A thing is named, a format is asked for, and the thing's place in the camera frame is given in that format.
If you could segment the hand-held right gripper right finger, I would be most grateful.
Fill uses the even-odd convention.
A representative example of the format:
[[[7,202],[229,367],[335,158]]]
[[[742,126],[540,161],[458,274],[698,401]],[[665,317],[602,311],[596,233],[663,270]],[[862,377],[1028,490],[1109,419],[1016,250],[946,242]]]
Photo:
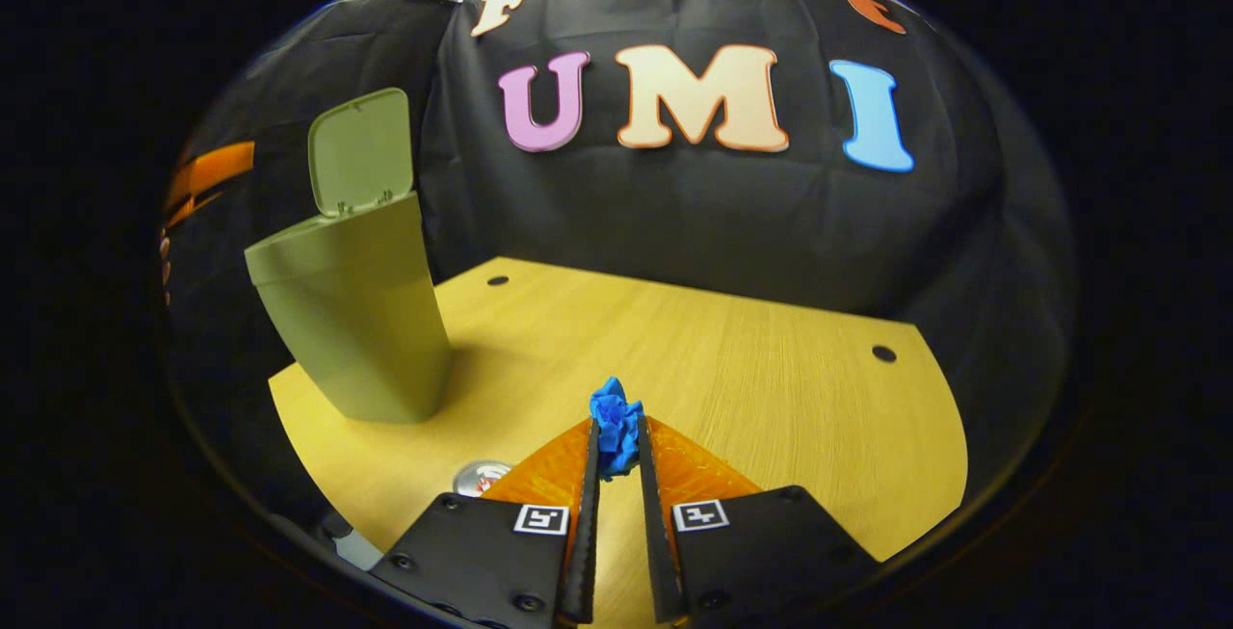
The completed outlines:
[[[801,485],[762,488],[661,421],[639,419],[653,612],[674,627],[784,627],[879,570]]]

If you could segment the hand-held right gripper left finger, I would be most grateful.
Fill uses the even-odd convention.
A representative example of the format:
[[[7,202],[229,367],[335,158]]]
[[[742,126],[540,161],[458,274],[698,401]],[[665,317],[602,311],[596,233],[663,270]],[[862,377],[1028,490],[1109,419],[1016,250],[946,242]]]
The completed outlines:
[[[464,627],[591,624],[600,430],[587,418],[480,497],[444,492],[374,576]]]

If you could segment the blue paper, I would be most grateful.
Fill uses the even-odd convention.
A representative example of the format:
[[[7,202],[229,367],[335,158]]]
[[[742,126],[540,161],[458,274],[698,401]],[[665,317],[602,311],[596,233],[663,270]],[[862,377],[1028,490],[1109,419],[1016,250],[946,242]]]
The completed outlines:
[[[612,376],[591,393],[589,409],[599,428],[599,477],[612,483],[613,479],[628,476],[642,461],[639,427],[642,402],[630,405],[620,379]]]

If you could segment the green garbage bin lid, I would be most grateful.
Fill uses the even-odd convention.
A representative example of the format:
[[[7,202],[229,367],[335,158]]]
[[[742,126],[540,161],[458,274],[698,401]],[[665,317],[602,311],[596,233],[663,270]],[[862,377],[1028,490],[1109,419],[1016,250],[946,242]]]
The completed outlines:
[[[409,102],[386,88],[348,99],[309,125],[307,158],[317,211],[348,218],[411,194],[414,184]]]

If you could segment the green desktop garbage bin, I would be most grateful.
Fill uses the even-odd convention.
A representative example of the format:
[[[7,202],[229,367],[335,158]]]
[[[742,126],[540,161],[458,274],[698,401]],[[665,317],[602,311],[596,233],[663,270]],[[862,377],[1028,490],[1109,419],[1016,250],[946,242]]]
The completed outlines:
[[[413,184],[383,207],[317,211],[244,252],[277,335],[346,418],[419,423],[441,402],[451,348],[422,220]]]

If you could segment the wooden desktop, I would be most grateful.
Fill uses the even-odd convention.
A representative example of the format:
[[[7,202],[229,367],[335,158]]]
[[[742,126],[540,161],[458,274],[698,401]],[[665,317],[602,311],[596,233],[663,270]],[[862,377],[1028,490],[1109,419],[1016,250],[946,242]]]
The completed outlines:
[[[512,467],[591,418],[612,376],[642,414],[762,488],[801,485],[879,562],[940,524],[967,488],[956,398],[920,331],[904,323],[494,257],[436,287],[451,344],[443,405],[419,424],[344,417],[297,364],[270,379],[277,417],[314,483],[381,557],[457,467]],[[653,612],[640,464],[604,483],[593,620],[674,627]]]

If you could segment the black backdrop cloth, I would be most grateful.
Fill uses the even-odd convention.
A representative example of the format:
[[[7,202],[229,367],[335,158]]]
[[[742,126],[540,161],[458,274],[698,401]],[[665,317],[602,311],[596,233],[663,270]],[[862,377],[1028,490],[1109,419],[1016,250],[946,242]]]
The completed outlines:
[[[252,170],[171,228],[171,377],[219,458],[301,524],[326,496],[266,380],[292,356],[244,249],[314,213],[305,138],[349,97],[407,92],[434,282],[493,257],[917,326],[958,405],[965,501],[999,487],[1060,397],[1078,273],[1060,179],[968,44],[895,0],[526,0],[475,38],[481,0],[339,0],[216,99],[180,165],[255,142]],[[776,53],[789,144],[616,142],[616,51],[695,75],[726,44]]]

